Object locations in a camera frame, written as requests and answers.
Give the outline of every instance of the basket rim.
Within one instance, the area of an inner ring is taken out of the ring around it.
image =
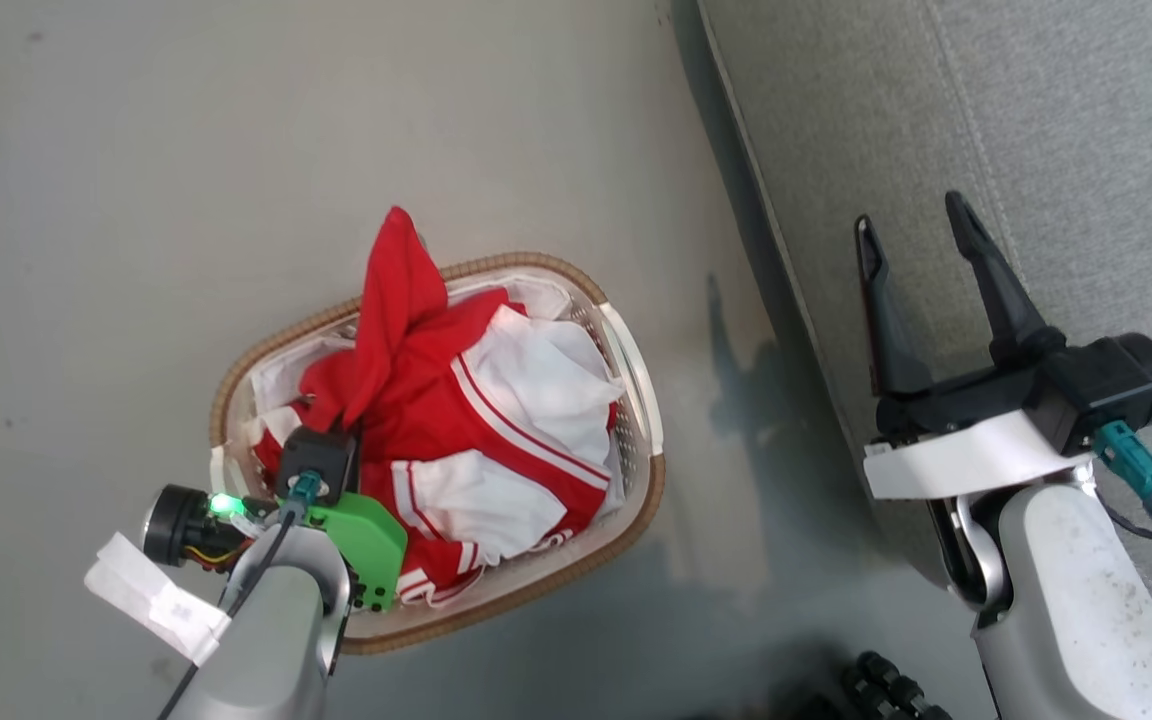
[[[503,252],[501,255],[492,255],[488,258],[449,265],[447,268],[440,268],[439,273],[442,273],[444,282],[450,282],[470,275],[493,272],[493,270],[508,268],[548,270],[562,275],[566,281],[579,288],[596,305],[607,302],[607,295],[605,295],[602,288],[598,287],[593,279],[590,279],[589,274],[582,272],[581,268],[576,268],[575,265],[567,263],[567,260],[561,260],[543,252]],[[291,327],[271,334],[271,336],[257,342],[238,356],[238,359],[234,361],[234,364],[229,365],[229,370],[225,372],[220,387],[215,389],[215,397],[212,400],[211,418],[207,429],[211,442],[210,447],[225,444],[225,439],[228,437],[227,415],[229,402],[233,401],[234,391],[236,391],[238,384],[242,382],[242,379],[247,377],[252,366],[259,363],[262,357],[268,356],[274,350],[278,350],[278,348],[288,346],[301,338],[308,336],[308,334],[316,333],[328,327],[328,325],[339,323],[339,320],[348,318],[349,314],[357,314],[358,301],[361,301],[358,297],[353,297],[353,300],[338,302],[336,305],[328,306],[328,309],[320,311],[320,313],[311,314],[306,319],[301,320],[301,323],[291,325]],[[526,602],[531,602],[536,598],[556,591],[556,589],[571,583],[574,579],[582,577],[582,575],[589,574],[594,568],[607,564],[607,562],[630,548],[643,536],[646,528],[652,524],[652,518],[659,509],[660,498],[662,497],[664,455],[654,455],[650,460],[650,473],[643,506],[637,511],[637,515],[634,516],[634,520],[630,521],[630,524],[627,525],[626,530],[622,530],[621,535],[612,538],[612,541],[605,543],[597,551],[589,553],[589,555],[571,564],[564,566],[564,568],[556,573],[544,575],[544,577],[535,579],[535,582],[516,589],[516,591],[498,597],[493,601],[472,607],[470,611],[454,612],[454,614],[448,615],[444,620],[416,626],[416,628],[397,630],[397,632],[376,635],[370,638],[346,637],[340,643],[340,652],[348,655],[374,655],[376,653],[412,646],[414,644],[442,637],[442,635],[456,632],[468,626],[480,623],[484,620],[516,609],[516,607],[526,605]]]

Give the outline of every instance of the gray fabric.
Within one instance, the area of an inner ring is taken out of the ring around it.
[[[940,377],[987,363],[988,342],[952,247],[950,188],[1071,341],[1152,336],[1152,3],[707,9],[854,447],[874,434],[851,238],[859,213],[874,219]],[[1146,438],[1152,446],[1152,430]],[[1143,520],[1106,475],[1111,500]],[[1128,547],[1152,586],[1152,544]]]

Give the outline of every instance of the white basket handle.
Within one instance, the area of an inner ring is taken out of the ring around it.
[[[652,387],[652,376],[649,374],[649,366],[643,361],[639,353],[639,343],[634,341],[630,328],[626,325],[626,319],[621,318],[615,306],[611,302],[604,302],[598,309],[602,311],[605,320],[604,331],[607,332],[607,340],[612,342],[611,350],[619,361],[628,366],[628,372],[632,376],[634,382],[628,382],[630,393],[630,406],[634,414],[639,419],[639,427],[646,434],[647,445],[652,446],[652,455],[660,455],[664,452],[664,429],[660,427],[660,406],[655,400],[655,388]]]

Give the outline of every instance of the teal connector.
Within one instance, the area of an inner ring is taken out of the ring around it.
[[[1152,452],[1123,420],[1097,430],[1092,447],[1106,468],[1132,487],[1152,518]]]

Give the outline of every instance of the gray floor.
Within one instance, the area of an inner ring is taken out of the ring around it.
[[[342,661],[332,717],[736,715],[869,647],[992,717],[970,617],[870,523],[694,21],[0,1],[0,719],[165,700],[182,662],[82,575],[161,484],[204,484],[220,374],[356,293],[391,204],[440,263],[541,250],[602,283],[652,369],[669,487],[573,588]]]

